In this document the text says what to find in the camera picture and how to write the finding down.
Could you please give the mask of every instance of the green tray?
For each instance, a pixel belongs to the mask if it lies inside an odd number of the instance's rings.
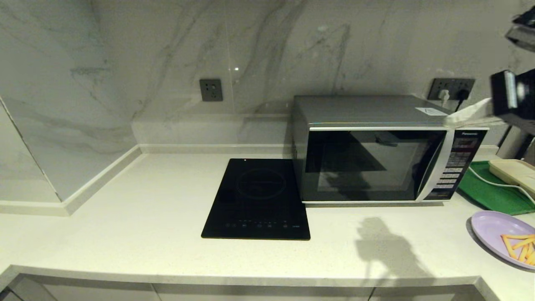
[[[472,162],[470,167],[489,182],[506,184],[489,171],[488,161]],[[520,190],[487,184],[478,179],[470,170],[466,171],[459,188],[488,210],[509,215],[535,212],[535,205]]]

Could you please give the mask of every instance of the white cable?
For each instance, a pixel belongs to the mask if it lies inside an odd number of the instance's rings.
[[[471,167],[468,167],[468,170],[470,170],[476,177],[478,177],[480,180],[482,180],[483,182],[487,183],[487,184],[491,184],[491,185],[494,185],[494,186],[499,186],[499,187],[513,187],[513,188],[518,188],[520,191],[522,191],[522,193],[524,193],[526,195],[526,197],[528,197],[528,199],[530,199],[530,201],[535,204],[535,200],[533,200],[533,198],[531,197],[531,195],[529,195],[528,192],[526,192],[522,187],[520,186],[516,186],[516,185],[504,185],[504,184],[498,184],[498,183],[492,183],[492,182],[489,182],[485,179],[483,179],[480,175],[478,175]]]

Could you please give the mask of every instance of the microwave control panel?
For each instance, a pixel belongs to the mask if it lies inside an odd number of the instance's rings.
[[[425,200],[449,200],[452,197],[486,133],[486,130],[455,130],[446,168]]]

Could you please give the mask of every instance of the microwave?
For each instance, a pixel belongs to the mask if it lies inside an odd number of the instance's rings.
[[[488,128],[454,129],[413,96],[296,96],[292,157],[306,204],[449,200]]]

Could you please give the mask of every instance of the french fries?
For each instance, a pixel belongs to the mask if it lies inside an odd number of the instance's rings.
[[[501,238],[509,256],[527,265],[535,266],[535,234],[531,235],[506,235],[502,234]],[[518,239],[520,242],[511,246],[510,239]],[[520,254],[517,255],[515,250],[522,247]]]

